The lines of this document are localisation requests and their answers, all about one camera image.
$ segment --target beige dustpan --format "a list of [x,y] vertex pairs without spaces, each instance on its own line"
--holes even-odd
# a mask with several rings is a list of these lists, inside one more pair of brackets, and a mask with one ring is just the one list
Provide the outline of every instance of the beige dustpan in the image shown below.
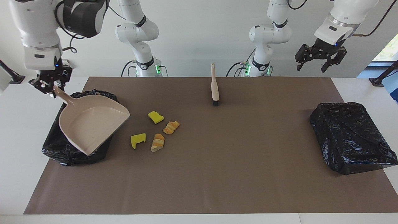
[[66,138],[86,155],[93,153],[129,118],[120,103],[100,95],[74,99],[54,86],[55,94],[67,106],[59,116]]

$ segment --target yellow sponge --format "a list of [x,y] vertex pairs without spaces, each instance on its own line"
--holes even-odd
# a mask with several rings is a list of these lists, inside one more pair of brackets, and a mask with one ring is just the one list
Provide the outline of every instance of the yellow sponge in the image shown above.
[[157,124],[157,123],[159,123],[159,122],[161,122],[161,121],[164,120],[164,117],[163,117],[162,115],[160,115],[160,114],[159,114],[158,112],[156,112],[156,111],[152,111],[151,113],[149,113],[149,114],[148,114],[148,117],[149,117],[150,119],[152,119],[153,122],[154,122],[155,124]]
[[131,137],[131,146],[133,149],[136,148],[137,143],[145,142],[146,141],[146,134],[139,134],[139,135],[134,135]]

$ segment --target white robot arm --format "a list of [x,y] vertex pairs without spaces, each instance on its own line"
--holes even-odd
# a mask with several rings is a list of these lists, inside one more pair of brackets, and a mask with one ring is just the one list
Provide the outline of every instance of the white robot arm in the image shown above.
[[347,51],[343,47],[346,39],[350,38],[359,25],[365,20],[368,12],[376,6],[379,0],[330,0],[334,6],[323,24],[316,30],[317,37],[312,47],[301,46],[295,58],[298,63],[297,70],[307,61],[313,59],[326,59],[321,68],[325,72],[329,66],[338,65],[343,60]]
[[263,76],[271,61],[273,53],[270,43],[286,43],[292,36],[292,30],[287,24],[289,7],[286,0],[270,0],[267,15],[273,21],[272,25],[258,25],[250,30],[250,40],[256,46],[256,53],[250,59],[250,64],[243,77]]
[[160,60],[156,59],[148,44],[159,36],[159,29],[142,12],[139,0],[118,0],[122,15],[132,23],[125,23],[116,27],[117,38],[131,46],[136,58],[137,75],[140,77],[161,76]]
[[[157,61],[142,41],[156,39],[159,30],[143,14],[139,0],[118,0],[123,16],[132,24],[123,24],[119,39],[133,47],[137,71],[142,76],[161,74],[151,61]],[[25,66],[37,71],[30,83],[43,93],[53,93],[54,82],[61,87],[69,81],[72,68],[62,64],[62,48],[57,28],[83,37],[101,31],[109,0],[8,0],[14,22],[21,34]]]

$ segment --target table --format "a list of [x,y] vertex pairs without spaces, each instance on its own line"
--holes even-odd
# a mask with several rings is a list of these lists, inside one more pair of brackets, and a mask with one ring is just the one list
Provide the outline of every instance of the table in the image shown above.
[[[62,102],[41,94],[27,81],[9,86],[0,96],[0,222],[1,223],[393,223],[398,214],[216,214],[216,215],[68,215],[21,216],[48,161],[39,150]],[[398,105],[384,88],[373,87],[367,79],[332,79],[345,102],[362,103],[376,126],[395,151],[398,149]],[[81,91],[86,77],[75,77],[68,93]],[[16,140],[23,136],[23,141]],[[385,169],[398,192],[398,167]]]

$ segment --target cleaning brush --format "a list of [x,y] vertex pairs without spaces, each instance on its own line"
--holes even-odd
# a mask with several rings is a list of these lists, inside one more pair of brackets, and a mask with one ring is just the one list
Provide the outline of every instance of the cleaning brush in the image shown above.
[[216,67],[211,63],[211,96],[213,97],[213,106],[218,106],[220,101],[219,87],[216,81]]

